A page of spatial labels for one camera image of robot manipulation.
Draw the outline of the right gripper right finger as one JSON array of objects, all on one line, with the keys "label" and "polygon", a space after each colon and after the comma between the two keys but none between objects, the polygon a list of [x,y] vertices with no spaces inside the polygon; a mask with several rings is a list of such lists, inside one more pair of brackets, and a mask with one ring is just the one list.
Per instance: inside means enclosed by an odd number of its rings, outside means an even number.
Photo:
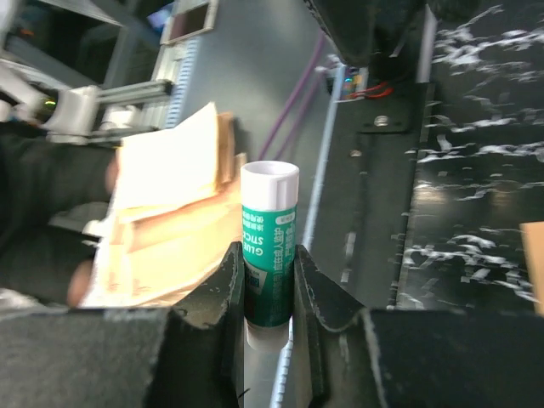
[{"label": "right gripper right finger", "polygon": [[292,373],[297,407],[387,407],[370,312],[319,271],[294,259]]}]

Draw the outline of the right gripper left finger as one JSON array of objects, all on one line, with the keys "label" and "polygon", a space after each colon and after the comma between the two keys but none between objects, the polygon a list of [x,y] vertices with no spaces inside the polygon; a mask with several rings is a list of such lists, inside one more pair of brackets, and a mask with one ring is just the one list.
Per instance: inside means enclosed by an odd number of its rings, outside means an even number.
[{"label": "right gripper left finger", "polygon": [[171,308],[147,407],[244,405],[244,272],[233,242],[218,270]]}]

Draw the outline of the green white glue stick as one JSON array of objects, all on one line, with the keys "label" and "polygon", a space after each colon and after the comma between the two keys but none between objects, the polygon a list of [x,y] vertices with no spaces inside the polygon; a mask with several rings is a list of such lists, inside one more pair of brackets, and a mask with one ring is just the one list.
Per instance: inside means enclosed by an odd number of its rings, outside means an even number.
[{"label": "green white glue stick", "polygon": [[242,252],[248,344],[286,346],[292,317],[299,168],[253,161],[241,168]]}]

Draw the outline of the brown paper envelope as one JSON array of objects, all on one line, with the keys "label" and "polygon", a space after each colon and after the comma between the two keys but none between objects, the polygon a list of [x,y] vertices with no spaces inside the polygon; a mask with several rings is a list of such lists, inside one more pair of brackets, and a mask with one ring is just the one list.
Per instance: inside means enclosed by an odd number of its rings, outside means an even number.
[{"label": "brown paper envelope", "polygon": [[521,224],[526,267],[533,285],[535,311],[543,316],[544,297],[544,222]]}]

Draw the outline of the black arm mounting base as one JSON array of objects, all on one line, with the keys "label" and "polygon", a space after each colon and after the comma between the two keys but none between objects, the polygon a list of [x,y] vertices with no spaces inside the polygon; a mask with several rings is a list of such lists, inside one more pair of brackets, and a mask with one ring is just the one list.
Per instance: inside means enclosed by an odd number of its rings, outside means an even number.
[{"label": "black arm mounting base", "polygon": [[410,214],[430,83],[401,85],[382,99],[333,104],[307,245],[322,273],[363,305],[387,307]]}]

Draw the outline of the gloved human hand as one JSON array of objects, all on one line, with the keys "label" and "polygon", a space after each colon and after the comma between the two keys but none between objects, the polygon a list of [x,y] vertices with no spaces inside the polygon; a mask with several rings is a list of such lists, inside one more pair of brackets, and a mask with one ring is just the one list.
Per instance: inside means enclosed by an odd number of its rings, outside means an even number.
[{"label": "gloved human hand", "polygon": [[58,213],[108,202],[116,150],[57,144],[22,122],[1,125],[1,286],[46,303],[78,306],[88,292],[94,249],[51,225]]}]

